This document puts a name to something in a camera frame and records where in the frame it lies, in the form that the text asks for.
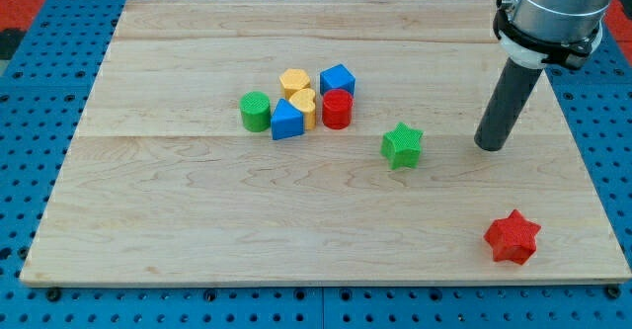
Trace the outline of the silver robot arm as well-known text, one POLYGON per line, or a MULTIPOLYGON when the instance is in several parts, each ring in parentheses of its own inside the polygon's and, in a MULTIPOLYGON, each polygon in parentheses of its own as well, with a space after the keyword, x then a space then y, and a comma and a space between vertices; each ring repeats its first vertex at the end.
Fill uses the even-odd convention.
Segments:
POLYGON ((601 43, 611 0, 496 0, 493 29, 512 62, 578 70, 601 43))

